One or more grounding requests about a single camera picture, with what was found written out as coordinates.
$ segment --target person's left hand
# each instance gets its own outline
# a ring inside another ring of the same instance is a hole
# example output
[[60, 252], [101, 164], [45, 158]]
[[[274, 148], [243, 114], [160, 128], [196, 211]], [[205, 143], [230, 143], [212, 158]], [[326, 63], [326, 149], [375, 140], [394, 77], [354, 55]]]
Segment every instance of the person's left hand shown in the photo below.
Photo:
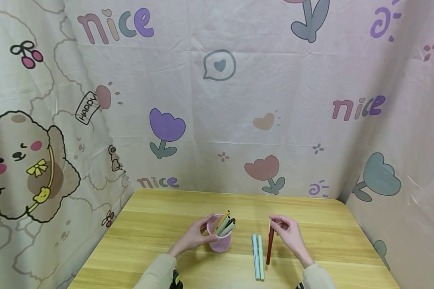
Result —
[[170, 247], [167, 252], [169, 255], [174, 258], [178, 258], [181, 254], [186, 252], [187, 250], [195, 249], [202, 244], [207, 244], [210, 242], [215, 242], [218, 240], [216, 235], [210, 236], [202, 236], [201, 229], [203, 226], [207, 224], [214, 217], [214, 213], [211, 213], [209, 216], [202, 218], [201, 220], [195, 221], [188, 231], [183, 234], [183, 236], [175, 243], [172, 247]]

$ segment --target purple swirl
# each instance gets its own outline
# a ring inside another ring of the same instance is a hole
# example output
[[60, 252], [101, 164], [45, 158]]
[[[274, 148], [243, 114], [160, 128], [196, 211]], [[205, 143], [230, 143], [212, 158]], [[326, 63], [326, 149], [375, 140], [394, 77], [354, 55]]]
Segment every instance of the purple swirl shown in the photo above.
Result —
[[309, 189], [309, 194], [317, 195], [320, 192], [320, 186], [316, 183], [313, 183], [310, 186], [314, 186], [314, 188]]
[[391, 11], [389, 9], [387, 9], [386, 7], [379, 7], [378, 9], [376, 9], [375, 15], [378, 15], [380, 13], [384, 13], [384, 15], [386, 16], [386, 19], [385, 19], [386, 22], [384, 24], [384, 28], [379, 32], [376, 32], [376, 27], [378, 27], [378, 26], [382, 27], [383, 21], [381, 19], [378, 19], [373, 23], [371, 30], [370, 30], [370, 34], [373, 38], [379, 38], [379, 37], [383, 36], [386, 33], [386, 31], [388, 30], [389, 25], [391, 23]]

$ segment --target yellow bow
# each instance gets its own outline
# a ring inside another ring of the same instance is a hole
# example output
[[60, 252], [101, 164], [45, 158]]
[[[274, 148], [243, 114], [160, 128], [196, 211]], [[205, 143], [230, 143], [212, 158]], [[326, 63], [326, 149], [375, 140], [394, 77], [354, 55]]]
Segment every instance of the yellow bow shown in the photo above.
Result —
[[30, 175], [35, 175], [35, 177], [38, 177], [42, 175], [41, 171], [47, 170], [48, 167], [46, 166], [46, 164], [47, 162], [44, 159], [41, 159], [37, 164], [32, 165], [30, 168], [28, 168], [26, 172]]

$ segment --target beige sleeve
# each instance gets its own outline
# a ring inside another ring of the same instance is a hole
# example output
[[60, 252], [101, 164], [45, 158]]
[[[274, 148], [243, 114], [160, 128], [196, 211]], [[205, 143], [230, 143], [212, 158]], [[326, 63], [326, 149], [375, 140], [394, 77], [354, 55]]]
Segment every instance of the beige sleeve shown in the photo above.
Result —
[[332, 278], [318, 264], [313, 264], [303, 271], [303, 287], [305, 289], [336, 289]]
[[134, 289], [169, 289], [177, 259], [162, 254], [146, 269]]

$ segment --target hand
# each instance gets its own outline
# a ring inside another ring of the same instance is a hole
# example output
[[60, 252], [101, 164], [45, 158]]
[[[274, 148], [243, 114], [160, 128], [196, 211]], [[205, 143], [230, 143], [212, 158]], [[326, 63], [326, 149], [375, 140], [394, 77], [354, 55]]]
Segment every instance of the hand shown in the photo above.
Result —
[[174, 258], [178, 258], [181, 254], [185, 253], [188, 250], [196, 249], [202, 244], [217, 241], [218, 237], [216, 235], [201, 235], [201, 229], [203, 228], [203, 226], [206, 226], [207, 222], [210, 221], [213, 217], [214, 213], [211, 213], [209, 216], [193, 222], [188, 231], [183, 234], [183, 236], [177, 241], [177, 243], [170, 247], [167, 253]]
[[270, 226], [280, 235], [281, 240], [292, 250], [303, 267], [307, 268], [314, 264], [303, 241], [299, 224], [295, 220], [285, 216], [272, 215], [270, 218], [275, 220], [275, 222], [270, 222]]

